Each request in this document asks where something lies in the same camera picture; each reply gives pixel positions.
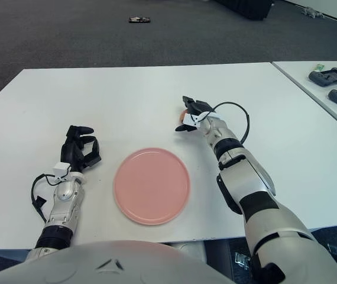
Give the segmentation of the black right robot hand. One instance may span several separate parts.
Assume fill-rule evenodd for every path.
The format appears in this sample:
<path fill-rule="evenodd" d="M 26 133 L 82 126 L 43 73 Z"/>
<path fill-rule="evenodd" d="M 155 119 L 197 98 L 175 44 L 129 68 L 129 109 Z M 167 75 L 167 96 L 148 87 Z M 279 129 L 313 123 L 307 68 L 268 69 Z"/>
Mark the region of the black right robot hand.
<path fill-rule="evenodd" d="M 200 127 L 200 121 L 204 119 L 207 113 L 212 112 L 212 107 L 203 101 L 195 101 L 188 96 L 182 97 L 186 109 L 180 114 L 179 123 L 176 132 L 194 131 Z"/>

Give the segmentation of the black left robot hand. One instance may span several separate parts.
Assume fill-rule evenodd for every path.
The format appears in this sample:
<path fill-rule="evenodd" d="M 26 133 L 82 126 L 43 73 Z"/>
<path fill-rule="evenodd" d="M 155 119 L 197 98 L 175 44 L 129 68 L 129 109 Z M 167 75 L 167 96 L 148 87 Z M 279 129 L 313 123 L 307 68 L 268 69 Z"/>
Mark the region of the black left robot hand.
<path fill-rule="evenodd" d="M 101 161 L 99 143 L 92 135 L 94 129 L 84 126 L 71 125 L 67 130 L 66 140 L 61 147 L 60 161 L 71 166 L 71 172 L 80 172 L 87 167 L 92 167 Z M 92 151 L 83 154 L 85 144 L 92 143 Z"/>

